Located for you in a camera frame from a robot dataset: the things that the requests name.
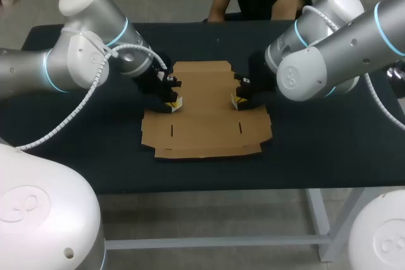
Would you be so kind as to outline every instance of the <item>person's arm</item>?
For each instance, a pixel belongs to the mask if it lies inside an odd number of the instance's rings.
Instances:
[[[294,20],[302,0],[277,0],[271,9],[271,20]]]
[[[209,11],[208,22],[225,21],[225,12],[230,0],[213,0]]]

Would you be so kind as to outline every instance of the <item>metal table frame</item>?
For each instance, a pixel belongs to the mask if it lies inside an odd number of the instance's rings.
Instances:
[[[307,189],[315,235],[303,236],[236,236],[204,238],[162,238],[151,240],[108,240],[107,250],[263,246],[263,245],[318,245],[322,262],[338,258],[349,239],[356,216],[380,194],[379,188],[355,188],[351,191],[336,222],[331,227],[320,189]]]

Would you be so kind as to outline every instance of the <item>table leg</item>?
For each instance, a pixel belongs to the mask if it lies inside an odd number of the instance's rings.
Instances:
[[[360,211],[380,194],[379,188],[354,188],[346,200],[336,222],[329,231],[330,243],[320,245],[319,256],[322,262],[332,262],[338,258],[349,239],[353,222]]]
[[[316,234],[327,235],[330,231],[330,226],[321,190],[306,189],[306,195],[308,197],[309,210],[311,211]]]

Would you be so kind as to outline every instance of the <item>cardboard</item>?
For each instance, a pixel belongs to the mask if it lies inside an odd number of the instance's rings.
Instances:
[[[231,102],[238,81],[227,61],[177,62],[173,76],[183,107],[172,114],[145,110],[142,144],[155,157],[181,159],[243,156],[261,152],[272,138],[265,107],[237,111]]]

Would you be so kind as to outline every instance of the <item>robot logo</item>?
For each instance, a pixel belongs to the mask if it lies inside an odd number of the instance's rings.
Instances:
[[[374,235],[374,251],[382,262],[391,267],[405,263],[405,220],[385,222]]]
[[[21,186],[0,197],[0,234],[26,233],[48,217],[51,201],[45,191],[34,186]]]
[[[284,87],[287,89],[294,89],[299,81],[298,70],[293,66],[287,66],[281,72]]]

